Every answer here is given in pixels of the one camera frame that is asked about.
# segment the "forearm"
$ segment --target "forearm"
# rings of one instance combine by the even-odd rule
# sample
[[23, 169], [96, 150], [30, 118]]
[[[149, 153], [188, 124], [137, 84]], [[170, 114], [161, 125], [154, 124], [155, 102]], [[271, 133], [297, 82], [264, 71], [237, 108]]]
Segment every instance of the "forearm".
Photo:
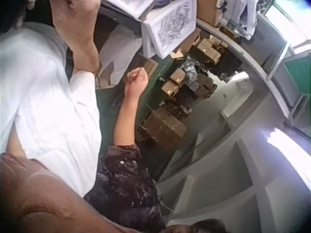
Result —
[[80, 70], [96, 74], [99, 71], [98, 51], [93, 41], [83, 47], [70, 48], [73, 53], [74, 70], [73, 74]]
[[135, 143], [137, 108], [138, 100], [124, 99], [114, 131], [113, 143], [115, 145], [129, 146]]

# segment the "bright window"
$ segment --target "bright window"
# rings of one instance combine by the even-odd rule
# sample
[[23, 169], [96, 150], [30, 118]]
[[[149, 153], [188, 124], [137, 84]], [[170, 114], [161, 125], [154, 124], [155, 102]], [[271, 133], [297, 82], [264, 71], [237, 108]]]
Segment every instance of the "bright window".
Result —
[[266, 16], [290, 42], [292, 47], [306, 41], [307, 38], [275, 6], [270, 7]]
[[305, 0], [275, 0], [267, 18], [294, 47], [295, 53], [311, 49], [311, 7]]
[[305, 0], [276, 0], [275, 3], [298, 25], [303, 34], [311, 39], [311, 7]]

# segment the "window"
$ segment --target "window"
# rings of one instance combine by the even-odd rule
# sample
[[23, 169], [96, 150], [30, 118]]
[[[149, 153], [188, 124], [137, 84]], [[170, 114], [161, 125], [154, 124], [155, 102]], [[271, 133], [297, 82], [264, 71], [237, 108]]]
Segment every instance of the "window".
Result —
[[281, 130], [275, 128], [267, 139], [268, 143], [278, 148], [292, 164], [303, 182], [311, 190], [311, 157], [297, 143]]
[[290, 42], [295, 53], [311, 49], [311, 7], [304, 0], [275, 0], [266, 17]]

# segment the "brown cardboard box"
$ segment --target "brown cardboard box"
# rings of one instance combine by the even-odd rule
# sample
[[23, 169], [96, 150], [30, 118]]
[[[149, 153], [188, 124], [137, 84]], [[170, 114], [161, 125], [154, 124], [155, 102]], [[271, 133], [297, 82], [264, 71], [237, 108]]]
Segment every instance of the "brown cardboard box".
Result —
[[197, 17], [206, 23], [216, 26], [217, 0], [197, 0]]
[[198, 45], [198, 49], [204, 52], [204, 50], [207, 50], [211, 48], [213, 44], [209, 42], [207, 39], [203, 39], [201, 43]]
[[228, 47], [228, 44], [225, 43], [224, 41], [222, 41], [222, 42], [220, 43], [220, 45], [223, 46], [224, 48], [227, 48], [227, 47]]
[[179, 87], [177, 84], [175, 84], [172, 80], [168, 80], [164, 86], [162, 87], [162, 90], [168, 95], [168, 96], [175, 96], [177, 92], [179, 91]]
[[175, 72], [170, 76], [170, 79], [173, 80], [177, 85], [181, 85], [182, 82], [184, 81], [186, 76], [186, 73], [178, 68], [177, 70], [175, 70]]
[[198, 49], [201, 50], [207, 57], [209, 57], [215, 64], [219, 62], [222, 56], [217, 50], [212, 48], [212, 43], [204, 39], [198, 45]]
[[164, 108], [152, 111], [143, 128], [165, 150], [175, 150], [187, 128]]
[[206, 50], [205, 52], [205, 55], [207, 57], [209, 57], [215, 64], [219, 62], [220, 58], [221, 58], [221, 54], [213, 49], [213, 48], [209, 48], [208, 50]]
[[181, 43], [180, 45], [180, 49], [183, 51], [183, 52], [189, 52], [189, 50], [191, 49], [194, 41], [197, 39], [197, 37], [200, 35], [200, 31], [201, 29], [199, 28], [196, 28], [195, 31], [190, 35], [188, 36], [188, 38], [186, 40], [184, 40], [183, 43]]
[[218, 39], [217, 37], [214, 37], [214, 36], [210, 36], [210, 39], [209, 41], [214, 45], [214, 46], [219, 46], [220, 43], [222, 42], [220, 39]]

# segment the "white sleeve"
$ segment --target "white sleeve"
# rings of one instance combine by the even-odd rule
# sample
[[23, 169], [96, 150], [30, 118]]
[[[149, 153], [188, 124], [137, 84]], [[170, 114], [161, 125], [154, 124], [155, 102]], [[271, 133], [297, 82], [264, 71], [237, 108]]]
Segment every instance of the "white sleeve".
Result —
[[81, 117], [87, 117], [86, 120], [92, 120], [99, 127], [94, 74], [87, 71], [79, 71], [72, 76], [69, 88]]

